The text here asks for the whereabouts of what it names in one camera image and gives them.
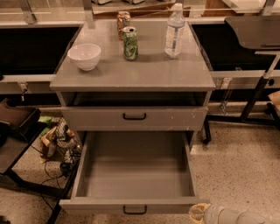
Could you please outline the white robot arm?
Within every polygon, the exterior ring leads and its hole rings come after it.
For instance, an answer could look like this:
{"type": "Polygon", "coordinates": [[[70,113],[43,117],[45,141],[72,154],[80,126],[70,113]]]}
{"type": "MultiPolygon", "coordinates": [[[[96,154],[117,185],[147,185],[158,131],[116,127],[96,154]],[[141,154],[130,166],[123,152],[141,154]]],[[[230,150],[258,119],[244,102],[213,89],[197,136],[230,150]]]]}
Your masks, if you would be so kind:
{"type": "Polygon", "coordinates": [[[239,212],[206,203],[192,206],[189,216],[195,224],[275,224],[259,213],[239,212]]]}

